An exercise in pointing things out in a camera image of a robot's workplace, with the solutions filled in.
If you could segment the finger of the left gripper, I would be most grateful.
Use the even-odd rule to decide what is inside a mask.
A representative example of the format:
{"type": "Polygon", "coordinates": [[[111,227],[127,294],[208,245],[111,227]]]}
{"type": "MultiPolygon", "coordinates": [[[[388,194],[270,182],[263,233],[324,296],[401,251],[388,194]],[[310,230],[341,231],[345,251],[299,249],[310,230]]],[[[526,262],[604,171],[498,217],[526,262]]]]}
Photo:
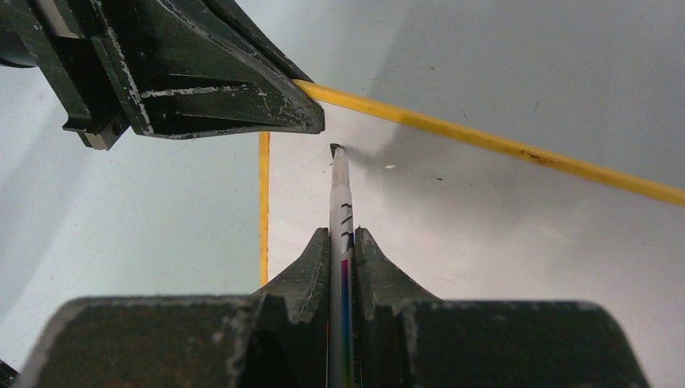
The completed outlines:
{"type": "Polygon", "coordinates": [[[207,0],[205,6],[231,27],[254,51],[262,54],[275,68],[290,79],[312,82],[300,67],[291,61],[233,0],[207,0]]]}

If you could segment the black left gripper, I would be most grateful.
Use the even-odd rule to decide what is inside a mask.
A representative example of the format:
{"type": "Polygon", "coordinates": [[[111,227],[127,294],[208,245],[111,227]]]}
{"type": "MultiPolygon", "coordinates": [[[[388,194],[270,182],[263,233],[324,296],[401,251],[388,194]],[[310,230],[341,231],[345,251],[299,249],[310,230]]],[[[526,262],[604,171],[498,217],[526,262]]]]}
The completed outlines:
{"type": "Polygon", "coordinates": [[[94,150],[110,150],[129,125],[170,140],[325,128],[302,80],[204,1],[3,1],[1,64],[39,69],[65,109],[62,128],[94,150]],[[111,81],[91,41],[94,15],[111,81]]]}

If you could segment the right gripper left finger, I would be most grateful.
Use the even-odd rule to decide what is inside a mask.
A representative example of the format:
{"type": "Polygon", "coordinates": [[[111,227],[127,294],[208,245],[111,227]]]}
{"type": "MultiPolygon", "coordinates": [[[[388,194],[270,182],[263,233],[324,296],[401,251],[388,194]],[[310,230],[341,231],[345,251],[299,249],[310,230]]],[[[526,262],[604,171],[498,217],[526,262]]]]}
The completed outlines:
{"type": "Polygon", "coordinates": [[[17,387],[323,387],[330,237],[247,295],[83,297],[51,317],[17,387]]]}

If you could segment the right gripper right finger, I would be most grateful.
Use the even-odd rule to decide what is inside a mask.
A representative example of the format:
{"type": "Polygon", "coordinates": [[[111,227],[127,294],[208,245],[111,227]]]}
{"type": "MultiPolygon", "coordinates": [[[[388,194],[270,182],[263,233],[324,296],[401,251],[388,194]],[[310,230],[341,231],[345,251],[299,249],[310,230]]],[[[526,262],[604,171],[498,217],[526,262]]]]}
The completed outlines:
{"type": "Polygon", "coordinates": [[[619,323],[585,301],[443,300],[355,232],[366,387],[646,387],[619,323]]]}

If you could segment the black whiteboard marker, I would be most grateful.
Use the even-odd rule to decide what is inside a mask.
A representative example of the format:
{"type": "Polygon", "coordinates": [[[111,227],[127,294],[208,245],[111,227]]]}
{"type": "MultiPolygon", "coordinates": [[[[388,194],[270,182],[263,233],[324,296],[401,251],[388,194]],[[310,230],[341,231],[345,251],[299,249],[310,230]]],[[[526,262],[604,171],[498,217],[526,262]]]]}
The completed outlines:
{"type": "Polygon", "coordinates": [[[355,237],[349,165],[343,146],[332,143],[330,149],[328,386],[357,387],[359,372],[355,354],[353,296],[355,237]]]}

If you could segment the yellow framed whiteboard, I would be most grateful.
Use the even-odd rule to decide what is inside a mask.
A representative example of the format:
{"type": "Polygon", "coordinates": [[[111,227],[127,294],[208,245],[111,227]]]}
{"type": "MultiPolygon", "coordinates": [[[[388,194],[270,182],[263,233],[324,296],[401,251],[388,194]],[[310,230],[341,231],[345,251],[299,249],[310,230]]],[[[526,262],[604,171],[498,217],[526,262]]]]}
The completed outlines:
{"type": "Polygon", "coordinates": [[[330,144],[354,222],[445,299],[580,300],[616,318],[651,386],[684,384],[684,191],[462,124],[300,82],[318,135],[258,141],[263,280],[329,223],[330,144]]]}

